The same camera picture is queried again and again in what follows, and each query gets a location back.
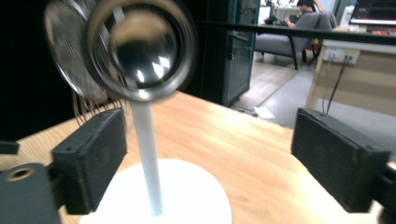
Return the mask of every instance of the wooden table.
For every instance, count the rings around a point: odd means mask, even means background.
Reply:
[[[193,162],[211,173],[229,198],[233,223],[375,223],[350,215],[290,154],[292,130],[177,92],[152,106],[159,158]],[[50,151],[78,127],[69,120],[19,141],[18,156],[0,169],[51,161]],[[120,169],[139,162],[133,127]],[[78,223],[67,216],[64,223]]]

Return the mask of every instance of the electrical outlet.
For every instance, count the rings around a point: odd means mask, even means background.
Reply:
[[[356,64],[361,52],[355,49],[337,49],[326,48],[323,60],[332,60],[333,63],[348,62],[348,64]]]

